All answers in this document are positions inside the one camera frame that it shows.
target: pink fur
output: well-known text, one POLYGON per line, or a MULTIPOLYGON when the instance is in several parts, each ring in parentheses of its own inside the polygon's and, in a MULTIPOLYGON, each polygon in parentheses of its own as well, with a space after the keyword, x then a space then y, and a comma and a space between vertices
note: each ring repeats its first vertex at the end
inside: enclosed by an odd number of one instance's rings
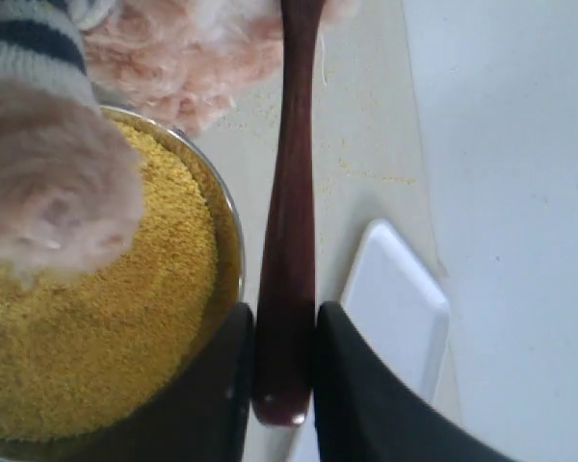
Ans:
MULTIPOLYGON (((328 0, 337 24, 360 0, 328 0)), ((278 0, 121 0, 85 36, 91 76, 143 114, 196 136, 282 64, 278 0)))
POLYGON ((101 115, 0 84, 0 261, 88 272, 126 251, 144 213, 139 153, 101 115))

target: bowl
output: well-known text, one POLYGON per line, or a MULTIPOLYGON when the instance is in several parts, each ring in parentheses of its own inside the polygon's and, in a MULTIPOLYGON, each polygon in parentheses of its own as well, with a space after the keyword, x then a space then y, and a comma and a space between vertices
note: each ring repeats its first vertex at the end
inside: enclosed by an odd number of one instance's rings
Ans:
MULTIPOLYGON (((102 106, 103 114, 151 135, 168 151, 176 154, 199 184, 215 225, 218 249, 217 280, 203 313, 201 327, 173 380, 143 407, 153 406, 171 384, 188 370, 189 365, 213 338, 232 308, 242 300, 245 278, 244 238, 235 204, 222 177, 203 153, 180 131, 169 129, 155 121, 119 106, 102 106)), ((114 425, 136 421, 137 411, 114 425)), ((0 439, 0 461, 57 462, 68 459, 89 446, 111 427, 93 433, 52 440, 47 443, 5 441, 0 439)))

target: floor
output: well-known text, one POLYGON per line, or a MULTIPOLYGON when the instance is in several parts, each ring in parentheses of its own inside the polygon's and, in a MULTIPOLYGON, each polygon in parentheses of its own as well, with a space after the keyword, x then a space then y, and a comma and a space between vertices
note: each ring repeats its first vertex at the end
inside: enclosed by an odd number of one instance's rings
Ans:
MULTIPOLYGON (((314 81, 313 164, 318 297, 342 292, 359 237, 373 218, 389 219, 435 277, 434 243, 401 0, 364 1, 359 16, 323 32, 314 81)), ((225 179, 242 218, 246 301, 255 306, 276 158, 279 76, 238 102, 238 110, 197 144, 225 179)), ((436 407, 460 421, 453 355, 436 407)), ((244 460, 284 461, 292 430, 251 417, 244 460)))

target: wooden handle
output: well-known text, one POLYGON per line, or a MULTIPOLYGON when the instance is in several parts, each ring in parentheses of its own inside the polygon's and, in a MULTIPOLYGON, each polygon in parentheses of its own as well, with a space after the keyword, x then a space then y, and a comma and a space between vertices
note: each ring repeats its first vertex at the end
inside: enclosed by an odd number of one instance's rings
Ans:
POLYGON ((252 404, 263 424, 301 424, 311 390, 315 324, 311 109, 322 8, 323 0, 288 0, 282 5, 282 110, 255 331, 252 404))

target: bowl rim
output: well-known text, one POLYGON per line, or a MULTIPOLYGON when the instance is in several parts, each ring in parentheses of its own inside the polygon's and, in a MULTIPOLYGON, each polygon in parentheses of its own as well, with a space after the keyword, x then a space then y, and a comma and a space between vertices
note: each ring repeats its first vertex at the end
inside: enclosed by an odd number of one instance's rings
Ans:
POLYGON ((152 124, 158 127, 161 130, 164 130, 169 135, 173 136, 174 138, 178 139, 180 142, 185 144, 193 153, 195 153, 205 164, 205 166, 212 172, 214 178, 219 183, 221 190, 223 191, 224 200, 227 204, 227 207, 231 211, 231 215, 233 216, 233 221, 235 222, 236 232, 238 234, 238 246, 240 247, 240 277, 238 278, 238 299, 236 301, 244 301, 244 290, 245 290, 245 280, 246 280, 246 250, 245 250, 245 240, 244 240, 244 233, 242 229, 242 221, 240 220, 240 214, 238 213, 238 209, 235 205, 235 201, 231 196, 231 192, 229 191, 229 187, 221 177, 219 171, 214 167, 214 164, 208 159, 208 157, 203 154, 203 151, 197 147, 197 145, 192 142, 188 136, 178 128, 170 128, 167 125, 157 122, 153 118, 150 118, 146 115, 141 115, 136 111, 128 109, 126 107, 121 107, 120 105, 116 104, 105 104, 101 103, 100 105, 101 110, 109 110, 115 111, 117 113, 121 113, 126 116, 132 116, 142 120, 143 122, 152 124))

